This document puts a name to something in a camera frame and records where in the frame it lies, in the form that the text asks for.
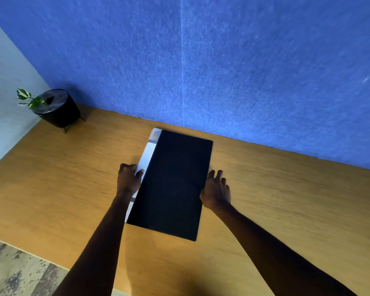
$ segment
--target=blue wall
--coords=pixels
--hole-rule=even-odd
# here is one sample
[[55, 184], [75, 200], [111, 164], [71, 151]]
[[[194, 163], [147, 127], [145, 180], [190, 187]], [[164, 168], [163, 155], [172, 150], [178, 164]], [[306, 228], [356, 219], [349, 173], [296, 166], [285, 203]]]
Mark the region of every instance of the blue wall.
[[77, 101], [370, 169], [370, 0], [0, 0]]

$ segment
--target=left hand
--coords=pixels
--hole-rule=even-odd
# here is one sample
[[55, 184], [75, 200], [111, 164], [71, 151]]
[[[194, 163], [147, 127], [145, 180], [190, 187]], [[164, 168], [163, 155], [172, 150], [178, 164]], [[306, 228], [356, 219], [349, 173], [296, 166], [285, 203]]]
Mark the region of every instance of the left hand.
[[144, 174], [144, 169], [141, 169], [138, 173], [134, 174], [136, 170], [137, 164], [121, 164], [118, 172], [117, 196], [126, 194], [129, 196], [130, 201], [133, 194], [140, 188], [141, 177]]

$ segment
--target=floor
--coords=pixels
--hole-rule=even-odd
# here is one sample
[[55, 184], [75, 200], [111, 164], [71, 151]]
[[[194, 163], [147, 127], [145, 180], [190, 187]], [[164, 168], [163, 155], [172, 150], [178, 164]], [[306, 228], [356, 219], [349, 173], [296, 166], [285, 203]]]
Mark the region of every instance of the floor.
[[67, 269], [0, 242], [0, 296], [50, 296], [66, 274]]
[[[100, 109], [85, 117], [66, 134], [41, 120], [0, 161], [0, 241], [71, 268], [112, 203], [120, 164], [137, 163], [157, 127], [212, 140], [211, 168], [224, 170], [241, 213], [370, 296], [370, 170]], [[196, 242], [125, 224], [114, 288], [272, 296], [205, 208]]]

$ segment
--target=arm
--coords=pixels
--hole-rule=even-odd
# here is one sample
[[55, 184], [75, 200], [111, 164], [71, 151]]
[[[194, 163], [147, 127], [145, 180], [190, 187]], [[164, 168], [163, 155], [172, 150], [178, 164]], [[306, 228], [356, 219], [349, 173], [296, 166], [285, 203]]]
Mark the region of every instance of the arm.
[[121, 164], [111, 207], [53, 296], [111, 295], [127, 207], [144, 172], [135, 175], [136, 168]]
[[316, 268], [230, 204], [230, 189], [222, 170], [212, 170], [200, 199], [230, 229], [277, 296], [352, 295], [345, 285]]

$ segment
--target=black plant pot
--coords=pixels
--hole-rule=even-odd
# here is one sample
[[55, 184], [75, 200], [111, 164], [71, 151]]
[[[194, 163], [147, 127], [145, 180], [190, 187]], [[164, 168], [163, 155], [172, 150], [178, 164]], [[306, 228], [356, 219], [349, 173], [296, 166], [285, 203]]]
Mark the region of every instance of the black plant pot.
[[40, 94], [46, 101], [33, 112], [58, 128], [66, 128], [81, 117], [73, 98], [64, 89], [52, 89]]

